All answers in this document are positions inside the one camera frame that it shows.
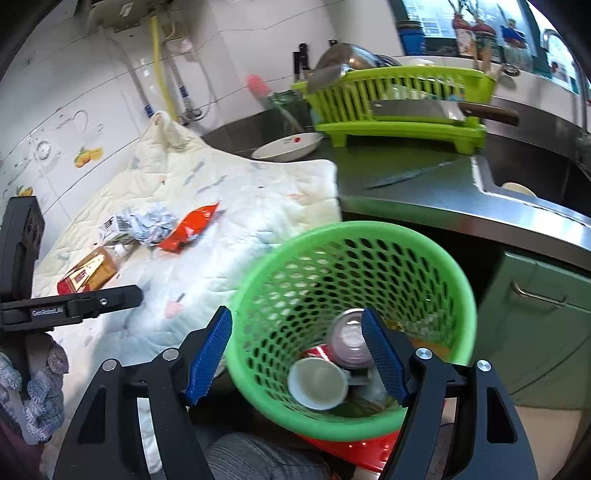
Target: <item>gray cloth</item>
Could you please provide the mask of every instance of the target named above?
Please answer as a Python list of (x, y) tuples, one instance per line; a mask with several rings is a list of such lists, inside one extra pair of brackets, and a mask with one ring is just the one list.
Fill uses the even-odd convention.
[[(212, 438), (212, 432), (198, 435), (216, 480), (330, 479), (328, 465), (313, 452), (279, 447), (248, 433), (228, 433), (211, 443)], [(166, 479), (162, 470), (151, 477)]]
[[(68, 372), (69, 366), (64, 349), (51, 341), (46, 366), (27, 384), (30, 399), (22, 405), (27, 430), (33, 439), (41, 443), (48, 442), (64, 422), (64, 395), (61, 387), (63, 376)], [(17, 418), (9, 401), (7, 388), (20, 391), (21, 383), (21, 374), (12, 367), (6, 356), (0, 355), (0, 408), (7, 413), (5, 419), (8, 417), (14, 421), (10, 425), (13, 431), (16, 430)]]

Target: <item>kitchen sink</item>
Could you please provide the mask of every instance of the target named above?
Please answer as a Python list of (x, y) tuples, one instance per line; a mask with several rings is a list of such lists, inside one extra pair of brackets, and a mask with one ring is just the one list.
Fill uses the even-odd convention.
[[(591, 182), (574, 162), (576, 125), (509, 100), (494, 105), (518, 110), (519, 127), (488, 122), (486, 146), (477, 157), (484, 191), (526, 201), (591, 225)], [(537, 198), (503, 189), (519, 183)]]

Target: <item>knife on counter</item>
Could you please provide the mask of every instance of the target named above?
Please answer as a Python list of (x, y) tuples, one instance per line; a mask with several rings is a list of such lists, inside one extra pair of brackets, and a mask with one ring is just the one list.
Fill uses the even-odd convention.
[(477, 116), (517, 127), (519, 113), (484, 103), (451, 100), (375, 100), (371, 102), (375, 120), (396, 122), (432, 122), (463, 125), (467, 116)]
[(396, 185), (397, 183), (402, 183), (407, 180), (412, 180), (412, 179), (414, 179), (424, 173), (427, 173), (429, 171), (437, 170), (440, 167), (445, 167), (447, 165), (451, 165), (455, 161), (456, 160), (444, 161), (444, 162), (441, 162), (437, 165), (432, 165), (430, 167), (415, 168), (413, 170), (407, 170), (402, 173), (397, 173), (396, 175), (392, 175), (390, 177), (383, 178), (381, 180), (378, 180), (375, 183), (372, 183), (371, 185), (365, 186), (365, 190), (372, 190), (372, 189), (378, 189), (381, 187), (388, 187), (390, 185)]

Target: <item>white blanket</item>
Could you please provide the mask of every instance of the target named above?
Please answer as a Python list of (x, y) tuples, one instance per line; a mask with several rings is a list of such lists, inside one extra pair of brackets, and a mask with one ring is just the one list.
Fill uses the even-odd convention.
[[(209, 147), (199, 137), (156, 114), (127, 168), (82, 209), (35, 271), (34, 296), (56, 295), (56, 284), (98, 243), (98, 226), (131, 206), (162, 202), (179, 219), (220, 202), (222, 214), (182, 254), (140, 247), (107, 287), (137, 284), (142, 306), (102, 315), (52, 333), (66, 350), (66, 422), (46, 445), (49, 476), (66, 429), (101, 363), (151, 360), (203, 328), (255, 261), (306, 229), (340, 220), (335, 165), (328, 160), (274, 164), (247, 160)], [(147, 401), (139, 402), (150, 472), (161, 468)]]

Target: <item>pink brush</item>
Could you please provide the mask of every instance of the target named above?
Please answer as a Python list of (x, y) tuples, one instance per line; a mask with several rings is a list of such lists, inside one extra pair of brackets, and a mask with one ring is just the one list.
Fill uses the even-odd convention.
[(260, 75), (253, 74), (246, 77), (246, 86), (251, 91), (251, 93), (265, 106), (277, 108), (281, 112), (285, 120), (287, 120), (287, 122), (295, 130), (295, 133), (300, 134), (304, 132), (304, 129), (301, 127), (298, 120), (296, 120), (291, 113), (285, 110), (283, 106), (273, 102), (273, 100), (269, 98), (271, 96), (272, 90), (269, 88), (269, 86), (265, 83), (265, 80), (263, 80)]
[(246, 77), (246, 86), (255, 97), (267, 98), (271, 94), (271, 89), (260, 75)]

